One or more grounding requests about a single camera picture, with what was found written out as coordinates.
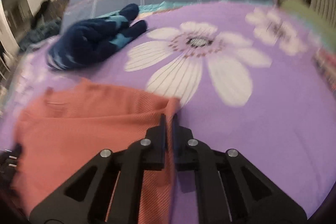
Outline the coral pink long-sleeve shirt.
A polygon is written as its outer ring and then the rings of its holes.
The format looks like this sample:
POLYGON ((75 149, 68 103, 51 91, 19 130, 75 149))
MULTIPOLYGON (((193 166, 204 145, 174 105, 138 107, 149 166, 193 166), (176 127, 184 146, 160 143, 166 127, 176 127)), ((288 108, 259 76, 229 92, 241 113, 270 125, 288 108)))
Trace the coral pink long-sleeve shirt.
POLYGON ((86 79, 69 90, 47 90, 21 111, 14 130, 23 147, 14 188, 25 212, 101 150, 127 149, 161 115, 170 122, 178 109, 177 98, 86 79))

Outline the stack of folded clothes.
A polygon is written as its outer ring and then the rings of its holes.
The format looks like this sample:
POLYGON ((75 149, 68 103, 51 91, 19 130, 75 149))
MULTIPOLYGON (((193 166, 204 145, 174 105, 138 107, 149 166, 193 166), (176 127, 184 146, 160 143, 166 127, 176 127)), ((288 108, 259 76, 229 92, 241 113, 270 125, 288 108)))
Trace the stack of folded clothes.
POLYGON ((335 73, 335 53, 330 53, 320 48, 313 56, 314 65, 327 83, 330 91, 335 97, 336 73, 335 73))

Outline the purple floral bed sheet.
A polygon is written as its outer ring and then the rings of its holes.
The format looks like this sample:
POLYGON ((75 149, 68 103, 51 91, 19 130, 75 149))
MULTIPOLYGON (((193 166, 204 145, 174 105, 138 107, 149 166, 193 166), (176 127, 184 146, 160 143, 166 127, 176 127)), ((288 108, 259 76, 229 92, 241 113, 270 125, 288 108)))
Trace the purple floral bed sheet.
POLYGON ((213 2, 146 17, 147 32, 99 64, 53 71, 28 54, 1 118, 1 149, 49 89, 86 79, 177 98, 179 123, 212 149, 236 149, 312 217, 335 184, 335 99, 313 63, 311 32, 264 5, 213 2))

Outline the teal fuzzy blanket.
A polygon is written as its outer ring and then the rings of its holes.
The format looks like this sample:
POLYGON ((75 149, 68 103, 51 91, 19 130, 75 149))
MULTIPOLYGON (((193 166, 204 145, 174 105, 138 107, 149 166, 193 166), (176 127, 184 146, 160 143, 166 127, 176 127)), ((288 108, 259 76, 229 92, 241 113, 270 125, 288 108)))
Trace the teal fuzzy blanket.
POLYGON ((60 18, 57 18, 50 22, 43 23, 33 30, 30 30, 19 41, 19 52, 23 53, 29 48, 30 45, 38 44, 45 39, 58 35, 61 25, 62 20, 60 18))

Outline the black garment on headboard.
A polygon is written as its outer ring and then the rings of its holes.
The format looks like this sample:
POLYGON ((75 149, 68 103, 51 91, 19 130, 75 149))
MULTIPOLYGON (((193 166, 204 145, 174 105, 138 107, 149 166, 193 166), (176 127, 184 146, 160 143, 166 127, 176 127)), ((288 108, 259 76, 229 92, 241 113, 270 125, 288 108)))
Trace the black garment on headboard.
POLYGON ((41 3, 39 10, 31 19, 30 27, 32 30, 57 18, 54 8, 50 6, 52 6, 51 0, 44 0, 41 3))

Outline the navy star-patterned folded garment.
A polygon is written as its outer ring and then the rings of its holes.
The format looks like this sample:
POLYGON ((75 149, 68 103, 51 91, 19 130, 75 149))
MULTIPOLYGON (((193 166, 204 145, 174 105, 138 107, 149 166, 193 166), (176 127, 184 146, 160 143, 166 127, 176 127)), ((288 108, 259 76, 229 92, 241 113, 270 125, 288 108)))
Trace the navy star-patterned folded garment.
POLYGON ((70 26, 46 54, 47 65, 72 71, 104 62, 147 31, 147 23, 133 21, 139 6, 131 3, 120 11, 81 20, 70 26))

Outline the green pillow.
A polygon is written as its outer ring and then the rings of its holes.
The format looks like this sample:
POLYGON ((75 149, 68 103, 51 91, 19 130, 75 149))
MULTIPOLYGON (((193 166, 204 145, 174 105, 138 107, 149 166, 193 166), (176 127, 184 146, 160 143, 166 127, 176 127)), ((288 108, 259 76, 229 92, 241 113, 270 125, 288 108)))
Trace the green pillow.
POLYGON ((335 27, 332 27, 327 20, 322 19, 306 3, 300 0, 285 0, 280 5, 280 9, 303 20, 313 33, 321 38, 323 46, 328 51, 335 53, 335 27))

